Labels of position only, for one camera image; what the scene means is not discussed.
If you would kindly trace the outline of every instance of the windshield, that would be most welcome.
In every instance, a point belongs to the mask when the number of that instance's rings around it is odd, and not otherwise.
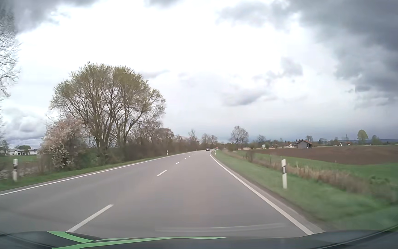
[[[364,229],[398,231],[398,1],[0,1],[0,234]]]

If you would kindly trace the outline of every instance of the green stripe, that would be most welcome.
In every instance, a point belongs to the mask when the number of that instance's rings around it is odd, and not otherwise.
[[[96,240],[96,241],[104,241],[104,240],[127,240],[127,239],[132,239],[136,237],[130,237],[130,238],[111,238],[111,239],[102,239],[102,240]]]
[[[167,240],[167,239],[212,240],[212,239],[220,239],[220,238],[223,238],[223,237],[157,237],[157,238],[144,238],[144,239],[134,239],[134,240],[92,242],[92,243],[78,244],[78,245],[73,245],[73,246],[55,247],[53,249],[81,249],[81,248],[95,247],[95,246],[112,246],[112,245],[120,245],[120,244],[127,244],[127,243],[136,243],[136,242],[153,241],[153,240]]]
[[[62,237],[64,239],[73,240],[80,243],[92,242],[92,240],[84,239],[75,235],[68,234],[66,232],[58,232],[58,231],[47,231],[47,232]]]

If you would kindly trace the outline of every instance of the asphalt road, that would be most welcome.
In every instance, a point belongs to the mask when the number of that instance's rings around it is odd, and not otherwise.
[[[207,151],[0,196],[0,231],[6,233],[70,230],[98,237],[307,235],[286,216]]]

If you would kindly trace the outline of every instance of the brown soil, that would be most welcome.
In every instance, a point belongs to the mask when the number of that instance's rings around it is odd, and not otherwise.
[[[286,148],[258,150],[256,152],[343,164],[398,163],[398,145],[327,146],[312,149]]]

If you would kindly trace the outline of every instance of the sky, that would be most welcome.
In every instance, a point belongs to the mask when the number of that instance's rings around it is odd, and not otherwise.
[[[227,141],[398,139],[398,1],[16,0],[19,79],[6,137],[39,147],[54,87],[126,65],[167,100],[165,127]]]

